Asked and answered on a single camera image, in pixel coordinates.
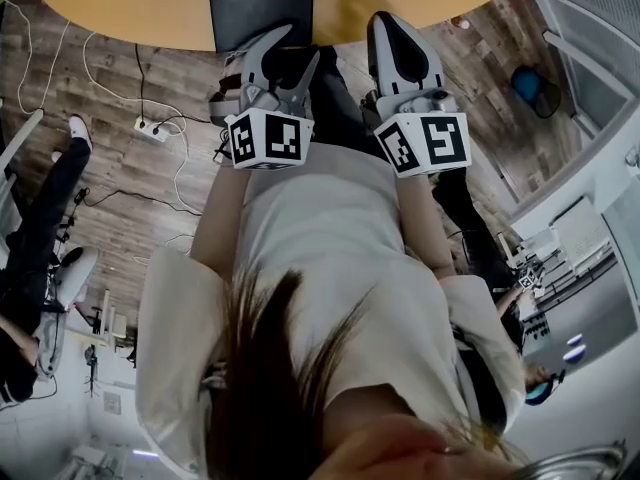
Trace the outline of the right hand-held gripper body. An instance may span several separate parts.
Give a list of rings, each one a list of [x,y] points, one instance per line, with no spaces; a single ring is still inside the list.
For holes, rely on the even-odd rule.
[[[471,165],[466,114],[441,87],[384,95],[372,90],[361,100],[365,123],[399,178]]]

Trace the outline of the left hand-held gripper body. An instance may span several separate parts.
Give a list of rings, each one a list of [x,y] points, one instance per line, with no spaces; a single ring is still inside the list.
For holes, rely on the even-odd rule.
[[[256,85],[242,86],[227,99],[209,102],[211,121],[226,129],[225,150],[237,170],[281,170],[302,166],[315,122],[296,108]]]

